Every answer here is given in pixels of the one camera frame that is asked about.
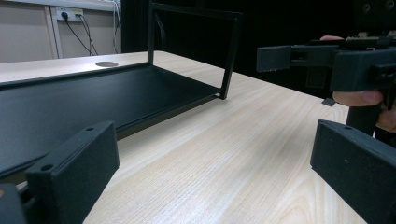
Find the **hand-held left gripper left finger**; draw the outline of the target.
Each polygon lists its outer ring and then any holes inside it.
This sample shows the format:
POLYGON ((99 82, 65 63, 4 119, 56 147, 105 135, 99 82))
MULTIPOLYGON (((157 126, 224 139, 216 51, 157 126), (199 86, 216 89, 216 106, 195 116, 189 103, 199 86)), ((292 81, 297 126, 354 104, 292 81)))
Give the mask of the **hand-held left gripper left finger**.
POLYGON ((114 124, 89 126, 26 170, 34 224, 82 224, 119 169, 114 124))

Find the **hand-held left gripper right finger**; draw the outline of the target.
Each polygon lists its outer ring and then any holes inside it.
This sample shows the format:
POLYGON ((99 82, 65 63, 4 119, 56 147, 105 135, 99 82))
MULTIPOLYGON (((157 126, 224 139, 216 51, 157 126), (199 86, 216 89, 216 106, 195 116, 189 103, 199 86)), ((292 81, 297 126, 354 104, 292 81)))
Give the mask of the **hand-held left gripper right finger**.
POLYGON ((368 224, 396 224, 396 148, 321 119, 310 164, 368 224))

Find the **black two-tier metal rack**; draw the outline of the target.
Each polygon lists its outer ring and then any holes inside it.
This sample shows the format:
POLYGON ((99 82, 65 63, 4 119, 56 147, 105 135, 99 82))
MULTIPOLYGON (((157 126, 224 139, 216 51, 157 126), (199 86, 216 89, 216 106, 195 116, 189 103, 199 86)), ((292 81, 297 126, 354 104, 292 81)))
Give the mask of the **black two-tier metal rack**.
POLYGON ((148 58, 113 68, 7 81, 0 84, 0 180, 16 177, 80 131, 109 122, 123 138, 216 97, 227 96, 242 14, 148 2, 148 58), (154 63, 159 13, 231 24, 220 86, 182 76, 154 63))

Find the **black curtain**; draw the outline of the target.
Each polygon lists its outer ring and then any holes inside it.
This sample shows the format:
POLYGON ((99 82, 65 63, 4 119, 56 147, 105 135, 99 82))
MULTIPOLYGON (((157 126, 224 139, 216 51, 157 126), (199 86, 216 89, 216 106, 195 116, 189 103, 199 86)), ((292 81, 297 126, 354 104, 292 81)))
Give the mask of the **black curtain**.
MULTIPOLYGON (((122 52, 148 52, 148 3, 153 1, 180 7, 200 7, 242 14, 242 26, 233 71, 305 91, 307 69, 257 71, 257 49, 274 46, 334 45, 339 48, 327 69, 326 85, 334 57, 343 49, 332 36, 350 39, 354 50, 363 46, 396 48, 396 40, 381 35, 374 40, 351 38, 352 22, 365 27, 383 28, 396 23, 396 0, 121 0, 122 52)), ((187 15, 161 12, 155 21, 154 50, 171 52, 224 69, 233 28, 222 20, 193 19, 187 15)))

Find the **beige wooden partition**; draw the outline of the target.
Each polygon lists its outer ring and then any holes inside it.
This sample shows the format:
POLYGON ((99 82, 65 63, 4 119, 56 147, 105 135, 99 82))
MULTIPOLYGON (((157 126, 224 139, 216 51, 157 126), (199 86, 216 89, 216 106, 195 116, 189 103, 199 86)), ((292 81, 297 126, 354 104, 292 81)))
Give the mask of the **beige wooden partition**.
POLYGON ((0 0, 0 63, 62 57, 55 7, 0 0))

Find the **white wall power outlet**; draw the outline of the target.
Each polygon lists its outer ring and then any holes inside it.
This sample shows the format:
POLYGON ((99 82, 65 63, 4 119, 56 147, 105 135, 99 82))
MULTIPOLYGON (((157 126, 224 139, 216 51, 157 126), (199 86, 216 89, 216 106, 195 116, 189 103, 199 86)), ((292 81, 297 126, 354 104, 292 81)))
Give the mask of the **white wall power outlet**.
POLYGON ((56 7, 58 21, 79 21, 82 15, 82 8, 56 7))

